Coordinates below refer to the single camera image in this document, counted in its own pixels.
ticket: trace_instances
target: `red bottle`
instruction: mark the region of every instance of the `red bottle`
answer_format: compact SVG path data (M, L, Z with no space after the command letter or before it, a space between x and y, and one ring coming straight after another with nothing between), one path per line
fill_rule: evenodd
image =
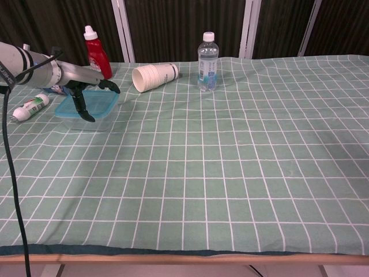
M88 60L91 68L101 72L105 79L110 79L112 73L109 59L101 45L100 39L97 38L97 33L90 25L87 25L85 26L85 33L83 35L86 40Z

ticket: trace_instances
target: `bottle label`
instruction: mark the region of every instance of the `bottle label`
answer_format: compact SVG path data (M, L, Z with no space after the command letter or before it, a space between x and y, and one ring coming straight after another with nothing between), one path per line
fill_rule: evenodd
M91 69L93 69L95 71L98 71L98 72L101 72L101 69L100 69L99 65L97 64L97 62L95 61L95 59L92 58L92 57L89 57L88 59L90 61Z
M215 89L217 84L217 60L198 59L198 81L208 89Z
M31 115L35 114L45 106L42 98L36 97L30 101L25 102L22 108L25 108Z

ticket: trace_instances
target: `wooden table frame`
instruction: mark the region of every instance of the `wooden table frame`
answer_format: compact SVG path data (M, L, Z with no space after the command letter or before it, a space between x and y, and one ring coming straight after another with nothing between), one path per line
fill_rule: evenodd
M122 254L103 255L66 255L31 254L32 263L71 264L71 263L120 263L120 264L339 264L369 265L369 256L333 255L333 254L293 254L285 256L264 256L247 254L221 254L215 256L185 256L171 254ZM0 256L0 264L18 264L24 262L23 255Z

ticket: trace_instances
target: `dark curtain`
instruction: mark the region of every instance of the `dark curtain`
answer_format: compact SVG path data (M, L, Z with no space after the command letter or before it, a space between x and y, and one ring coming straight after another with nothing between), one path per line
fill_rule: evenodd
M369 55L369 0L324 0L305 55Z
M109 0L0 0L0 41L49 54L64 51L60 60L87 65L84 26L99 35L111 62L122 62L114 12Z
M263 0L253 58L297 56L313 4L314 0Z
M205 31L238 57L245 0L125 0L137 62L196 61Z

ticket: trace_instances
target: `paper cup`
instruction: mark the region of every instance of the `paper cup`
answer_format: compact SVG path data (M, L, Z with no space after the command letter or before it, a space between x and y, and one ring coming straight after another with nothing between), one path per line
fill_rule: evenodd
M139 92L148 91L178 78L178 68L173 63L145 65L132 71L133 84Z

